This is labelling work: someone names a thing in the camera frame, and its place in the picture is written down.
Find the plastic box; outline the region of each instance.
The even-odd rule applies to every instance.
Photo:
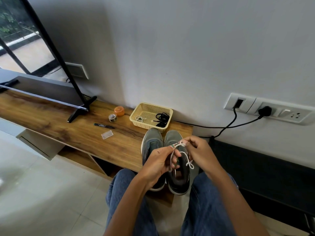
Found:
[[[158,119],[156,118],[156,114],[158,113],[167,113],[169,115],[169,120],[167,122],[166,127],[157,127],[156,125],[158,124],[158,122],[153,121],[153,120],[158,121]],[[145,129],[156,128],[160,131],[160,133],[162,133],[165,131],[165,129],[167,129],[169,123],[171,122],[172,115],[173,110],[171,108],[166,108],[150,103],[140,103],[132,112],[129,119],[135,126],[142,127]],[[146,119],[144,119],[143,122],[139,122],[136,121],[135,119],[136,116],[141,116]]]

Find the white shoelace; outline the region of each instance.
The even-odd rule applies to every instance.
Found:
[[[179,146],[185,147],[186,144],[185,144],[185,143],[182,143],[182,142],[180,141],[179,143],[175,143],[175,144],[171,145],[171,147],[174,148],[174,151],[172,152],[171,158],[170,158],[170,160],[169,160],[169,165],[170,165],[170,166],[172,165],[172,159],[173,159],[173,155],[174,155],[175,149],[176,149],[176,147],[179,147]],[[189,161],[189,157],[188,157],[188,155],[186,154],[186,152],[180,152],[180,153],[183,153],[183,154],[186,156],[186,159],[187,159],[186,166],[189,165],[190,169],[193,170],[193,169],[194,169],[194,165],[192,164],[193,160]]]

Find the tv screen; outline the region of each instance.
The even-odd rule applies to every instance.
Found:
[[[0,87],[87,110],[28,1],[0,0],[0,15]]]

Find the grey sneaker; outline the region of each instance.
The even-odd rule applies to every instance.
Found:
[[[170,146],[178,143],[183,137],[176,130],[170,130],[167,132],[164,140],[164,146]],[[184,146],[178,146],[177,149],[180,152],[185,152],[188,155],[187,149]],[[168,183],[169,190],[176,195],[184,195],[189,189],[190,182],[190,170],[187,166],[187,158],[182,153],[181,157],[178,158],[177,164],[179,168],[176,170],[176,176],[174,170],[167,172],[166,180]]]
[[[144,135],[144,138],[141,143],[141,153],[142,153],[142,165],[147,161],[151,152],[154,149],[163,147],[163,138],[159,130],[156,128],[151,128]],[[150,189],[151,191],[160,191],[163,189],[165,184],[166,173],[163,174],[157,183]]]

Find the orange container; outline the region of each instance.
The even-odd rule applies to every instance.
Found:
[[[117,115],[117,117],[122,117],[125,115],[125,110],[124,107],[122,106],[115,107],[114,112]]]

